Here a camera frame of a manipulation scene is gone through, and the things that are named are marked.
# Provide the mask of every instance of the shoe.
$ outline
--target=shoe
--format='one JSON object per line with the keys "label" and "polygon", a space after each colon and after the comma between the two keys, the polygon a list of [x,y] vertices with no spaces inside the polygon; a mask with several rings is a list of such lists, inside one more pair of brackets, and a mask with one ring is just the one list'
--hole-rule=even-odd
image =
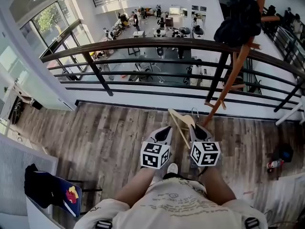
{"label": "shoe", "polygon": [[178,166],[175,163],[171,163],[167,168],[167,173],[178,173]]}

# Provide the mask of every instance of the chair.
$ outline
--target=chair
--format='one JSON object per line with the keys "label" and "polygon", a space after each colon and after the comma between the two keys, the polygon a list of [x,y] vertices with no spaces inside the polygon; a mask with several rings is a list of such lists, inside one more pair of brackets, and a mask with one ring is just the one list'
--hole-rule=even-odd
{"label": "chair", "polygon": [[50,204],[59,206],[74,217],[86,214],[81,212],[82,192],[97,192],[102,189],[81,189],[73,183],[84,183],[80,180],[65,180],[45,171],[38,171],[32,164],[26,168],[25,194],[40,207],[47,208]]}

